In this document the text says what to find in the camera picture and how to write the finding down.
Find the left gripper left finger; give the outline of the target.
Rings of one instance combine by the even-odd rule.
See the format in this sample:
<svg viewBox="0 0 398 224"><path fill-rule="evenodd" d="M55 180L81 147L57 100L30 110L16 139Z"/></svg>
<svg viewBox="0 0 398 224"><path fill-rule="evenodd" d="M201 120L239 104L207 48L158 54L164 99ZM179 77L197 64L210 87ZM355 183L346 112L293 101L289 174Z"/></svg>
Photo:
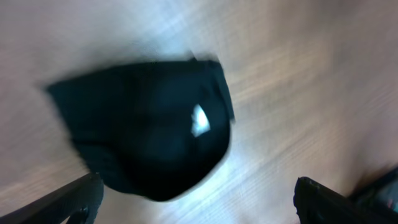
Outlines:
<svg viewBox="0 0 398 224"><path fill-rule="evenodd" d="M86 174L46 196L1 217L2 224L93 224L103 201L99 174Z"/></svg>

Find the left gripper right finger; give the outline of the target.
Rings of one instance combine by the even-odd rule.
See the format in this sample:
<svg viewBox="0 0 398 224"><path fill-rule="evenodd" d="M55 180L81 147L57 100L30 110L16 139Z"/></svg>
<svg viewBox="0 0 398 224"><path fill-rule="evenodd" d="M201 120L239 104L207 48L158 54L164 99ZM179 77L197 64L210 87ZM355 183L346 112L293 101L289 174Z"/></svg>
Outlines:
<svg viewBox="0 0 398 224"><path fill-rule="evenodd" d="M358 207L348 198L308 177L297 179L293 202L301 224L397 223L397 214Z"/></svg>

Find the black t-shirt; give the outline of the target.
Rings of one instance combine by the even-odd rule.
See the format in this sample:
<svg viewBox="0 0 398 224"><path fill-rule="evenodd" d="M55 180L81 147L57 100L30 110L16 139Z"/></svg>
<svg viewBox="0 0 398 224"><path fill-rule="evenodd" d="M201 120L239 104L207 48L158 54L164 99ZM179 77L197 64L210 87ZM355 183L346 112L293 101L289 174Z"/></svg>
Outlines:
<svg viewBox="0 0 398 224"><path fill-rule="evenodd" d="M224 158L234 111L215 60L142 62L49 85L87 168L109 188L164 202Z"/></svg>

